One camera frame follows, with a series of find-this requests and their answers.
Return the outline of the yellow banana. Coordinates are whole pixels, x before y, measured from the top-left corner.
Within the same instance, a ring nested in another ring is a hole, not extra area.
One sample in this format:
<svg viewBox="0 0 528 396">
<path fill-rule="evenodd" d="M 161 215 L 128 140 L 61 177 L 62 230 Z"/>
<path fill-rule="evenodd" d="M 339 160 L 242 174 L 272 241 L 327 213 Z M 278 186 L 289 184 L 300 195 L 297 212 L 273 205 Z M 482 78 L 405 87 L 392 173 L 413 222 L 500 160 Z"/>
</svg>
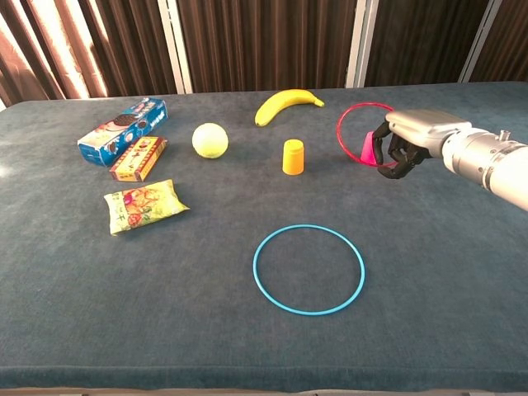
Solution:
<svg viewBox="0 0 528 396">
<path fill-rule="evenodd" d="M 321 99 L 308 90 L 288 89 L 277 92 L 266 99 L 259 107 L 254 118 L 255 125 L 259 127 L 266 126 L 284 109 L 304 104 L 312 104 L 317 107 L 325 106 Z"/>
</svg>

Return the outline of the blue cookie box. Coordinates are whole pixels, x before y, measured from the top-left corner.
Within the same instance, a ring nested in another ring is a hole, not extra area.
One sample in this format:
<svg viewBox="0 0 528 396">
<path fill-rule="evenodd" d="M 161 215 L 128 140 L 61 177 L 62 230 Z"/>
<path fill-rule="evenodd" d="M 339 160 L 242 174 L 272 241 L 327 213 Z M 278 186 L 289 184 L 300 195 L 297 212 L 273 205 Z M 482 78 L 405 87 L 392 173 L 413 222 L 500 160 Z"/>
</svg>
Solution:
<svg viewBox="0 0 528 396">
<path fill-rule="evenodd" d="M 86 161 L 110 167 L 131 144 L 149 135 L 167 118 L 164 100 L 144 97 L 79 139 L 79 151 Z"/>
</svg>

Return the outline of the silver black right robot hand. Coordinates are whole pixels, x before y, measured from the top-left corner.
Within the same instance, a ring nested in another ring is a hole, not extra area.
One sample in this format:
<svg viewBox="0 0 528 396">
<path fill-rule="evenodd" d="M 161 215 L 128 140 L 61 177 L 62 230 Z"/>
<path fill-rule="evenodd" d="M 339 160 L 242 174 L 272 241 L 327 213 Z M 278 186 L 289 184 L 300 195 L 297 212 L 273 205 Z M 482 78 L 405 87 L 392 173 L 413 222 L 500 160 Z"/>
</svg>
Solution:
<svg viewBox="0 0 528 396">
<path fill-rule="evenodd" d="M 388 179 L 403 178 L 426 159 L 442 159 L 446 140 L 471 129 L 467 120 L 443 111 L 391 111 L 373 133 L 378 172 Z"/>
</svg>

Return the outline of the yellow-green tennis ball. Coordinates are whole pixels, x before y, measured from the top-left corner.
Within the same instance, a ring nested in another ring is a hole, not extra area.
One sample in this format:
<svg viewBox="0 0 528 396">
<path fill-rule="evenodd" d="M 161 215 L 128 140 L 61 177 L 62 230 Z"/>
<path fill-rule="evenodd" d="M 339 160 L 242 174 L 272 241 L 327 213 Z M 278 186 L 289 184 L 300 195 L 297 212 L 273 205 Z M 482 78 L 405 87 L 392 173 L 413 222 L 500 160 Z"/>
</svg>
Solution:
<svg viewBox="0 0 528 396">
<path fill-rule="evenodd" d="M 191 142 L 199 156 L 216 159 L 227 151 L 229 137 L 222 126 L 215 123 L 204 123 L 195 129 Z"/>
</svg>

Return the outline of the yellow snack bag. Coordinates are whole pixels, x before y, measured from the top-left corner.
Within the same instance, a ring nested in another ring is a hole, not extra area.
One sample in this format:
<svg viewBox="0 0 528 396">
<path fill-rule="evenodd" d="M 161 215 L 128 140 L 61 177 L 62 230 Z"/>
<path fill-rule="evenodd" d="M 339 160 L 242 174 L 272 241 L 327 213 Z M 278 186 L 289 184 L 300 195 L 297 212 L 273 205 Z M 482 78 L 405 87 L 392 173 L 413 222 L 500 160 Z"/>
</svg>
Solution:
<svg viewBox="0 0 528 396">
<path fill-rule="evenodd" d="M 189 210 L 171 179 L 104 195 L 112 235 L 143 227 Z"/>
</svg>

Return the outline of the brown pleated curtain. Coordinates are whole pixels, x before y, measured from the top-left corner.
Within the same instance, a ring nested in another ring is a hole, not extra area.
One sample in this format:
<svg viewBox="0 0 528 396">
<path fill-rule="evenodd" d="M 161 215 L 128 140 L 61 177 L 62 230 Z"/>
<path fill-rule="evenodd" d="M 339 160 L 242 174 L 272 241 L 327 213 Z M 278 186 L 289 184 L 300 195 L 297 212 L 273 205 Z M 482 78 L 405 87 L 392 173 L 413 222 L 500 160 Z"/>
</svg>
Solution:
<svg viewBox="0 0 528 396">
<path fill-rule="evenodd" d="M 502 0 L 470 82 L 528 82 L 528 0 Z"/>
<path fill-rule="evenodd" d="M 0 0 L 0 109 L 175 93 L 158 0 Z"/>
<path fill-rule="evenodd" d="M 177 0 L 194 92 L 344 87 L 356 0 Z"/>
<path fill-rule="evenodd" d="M 379 0 L 367 87 L 458 81 L 488 0 Z"/>
</svg>

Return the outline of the pink plastic cup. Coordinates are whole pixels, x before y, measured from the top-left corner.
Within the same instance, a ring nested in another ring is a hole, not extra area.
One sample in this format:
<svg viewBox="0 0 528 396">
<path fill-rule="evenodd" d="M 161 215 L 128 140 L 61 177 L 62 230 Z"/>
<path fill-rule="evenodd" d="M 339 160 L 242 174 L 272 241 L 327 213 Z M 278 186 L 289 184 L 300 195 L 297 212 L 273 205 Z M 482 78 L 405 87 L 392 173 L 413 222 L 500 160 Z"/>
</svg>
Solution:
<svg viewBox="0 0 528 396">
<path fill-rule="evenodd" d="M 360 160 L 365 165 L 376 167 L 377 162 L 375 159 L 373 134 L 374 132 L 370 131 L 365 135 Z"/>
</svg>

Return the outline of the red yellow carton box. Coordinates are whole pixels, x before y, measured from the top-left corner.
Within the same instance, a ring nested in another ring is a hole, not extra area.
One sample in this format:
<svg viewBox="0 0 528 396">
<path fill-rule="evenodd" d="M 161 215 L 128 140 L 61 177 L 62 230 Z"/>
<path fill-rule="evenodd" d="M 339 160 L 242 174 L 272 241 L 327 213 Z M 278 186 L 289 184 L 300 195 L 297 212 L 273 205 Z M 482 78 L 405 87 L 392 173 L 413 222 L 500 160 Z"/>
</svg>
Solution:
<svg viewBox="0 0 528 396">
<path fill-rule="evenodd" d="M 163 137 L 139 138 L 111 167 L 112 178 L 118 182 L 144 182 L 166 147 Z"/>
</svg>

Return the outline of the white frame post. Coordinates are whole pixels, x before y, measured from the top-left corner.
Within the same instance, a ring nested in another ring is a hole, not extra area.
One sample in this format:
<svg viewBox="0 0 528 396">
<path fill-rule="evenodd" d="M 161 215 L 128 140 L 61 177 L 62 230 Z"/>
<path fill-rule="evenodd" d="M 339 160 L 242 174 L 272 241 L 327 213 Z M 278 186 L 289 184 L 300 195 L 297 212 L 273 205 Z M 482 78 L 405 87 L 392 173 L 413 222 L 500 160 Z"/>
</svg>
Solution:
<svg viewBox="0 0 528 396">
<path fill-rule="evenodd" d="M 356 0 L 345 88 L 365 86 L 380 0 Z"/>
<path fill-rule="evenodd" d="M 460 72 L 458 83 L 468 83 L 471 79 L 474 68 L 479 60 L 482 49 L 488 34 L 492 29 L 493 23 L 496 19 L 502 0 L 488 0 L 488 4 L 483 13 L 481 22 L 479 23 L 478 29 L 475 33 L 473 43 L 468 52 L 467 58 L 464 62 L 464 66 Z"/>
<path fill-rule="evenodd" d="M 178 94 L 193 93 L 191 71 L 177 0 L 158 0 L 172 74 Z"/>
</svg>

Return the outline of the yellow plastic cup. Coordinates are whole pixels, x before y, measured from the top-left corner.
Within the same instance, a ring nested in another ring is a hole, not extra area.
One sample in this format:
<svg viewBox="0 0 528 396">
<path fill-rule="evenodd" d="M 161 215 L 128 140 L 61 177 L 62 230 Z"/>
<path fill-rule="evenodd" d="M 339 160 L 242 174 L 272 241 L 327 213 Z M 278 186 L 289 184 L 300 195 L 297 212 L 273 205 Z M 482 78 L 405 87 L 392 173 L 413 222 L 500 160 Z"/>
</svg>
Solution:
<svg viewBox="0 0 528 396">
<path fill-rule="evenodd" d="M 300 139 L 284 142 L 282 171 L 289 176 L 297 176 L 304 171 L 304 143 Z"/>
</svg>

